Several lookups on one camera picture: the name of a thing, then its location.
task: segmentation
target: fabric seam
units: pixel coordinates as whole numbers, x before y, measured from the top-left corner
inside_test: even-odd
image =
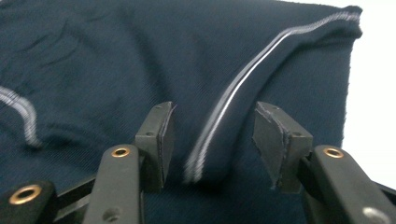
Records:
[[[332,21],[356,21],[359,22],[360,13],[356,12],[338,12],[334,13],[319,21],[303,25],[290,27],[279,33],[253,60],[251,60],[241,72],[235,77],[232,83],[228,86],[226,91],[222,94],[219,102],[211,113],[208,121],[205,124],[190,156],[185,164],[184,182],[196,183],[202,178],[205,158],[209,145],[213,136],[219,127],[219,124],[224,117],[228,106],[235,97],[239,88],[248,79],[254,69],[267,58],[282,41],[291,35],[303,35],[317,30],[325,24]]]

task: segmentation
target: navy cloth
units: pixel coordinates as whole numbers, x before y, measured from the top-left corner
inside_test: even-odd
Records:
[[[270,189],[251,141],[254,105],[278,105],[315,145],[339,147],[360,13],[262,0],[4,0],[0,193],[30,179],[72,187],[107,148],[132,143],[154,105],[173,101],[175,150],[163,193],[147,196],[147,223],[304,223],[300,196]],[[195,153],[202,162],[189,163],[224,95]],[[26,134],[33,116],[15,107],[21,99],[36,133]],[[189,179],[191,164],[201,173]]]

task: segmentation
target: white stripe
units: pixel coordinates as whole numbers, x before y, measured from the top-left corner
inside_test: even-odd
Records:
[[[245,68],[235,77],[230,86],[228,86],[226,91],[222,94],[186,162],[184,182],[196,183],[202,178],[207,149],[231,101],[242,84],[244,84],[247,78],[252,74],[254,69],[264,59],[266,59],[285,38],[291,35],[302,35],[312,32],[331,21],[359,21],[359,19],[360,14],[358,13],[339,12],[308,25],[288,28],[277,35],[268,46],[266,46],[250,63],[245,66]]]
[[[1,86],[0,101],[17,110],[22,116],[26,144],[31,147],[41,147],[42,142],[37,138],[35,133],[36,113],[33,105],[26,98],[19,96],[15,91]]]

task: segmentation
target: brass grommet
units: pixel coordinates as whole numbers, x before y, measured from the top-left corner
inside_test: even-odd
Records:
[[[113,152],[111,152],[111,156],[113,157],[125,157],[131,152],[131,149],[126,148],[126,147],[119,147],[114,149]]]
[[[330,156],[330,157],[333,157],[333,158],[336,158],[336,159],[340,159],[340,158],[344,157],[344,153],[343,152],[341,152],[338,149],[331,148],[331,147],[323,149],[323,152],[327,156]]]
[[[11,204],[23,204],[32,201],[41,192],[41,187],[38,185],[29,185],[18,189],[10,198]]]

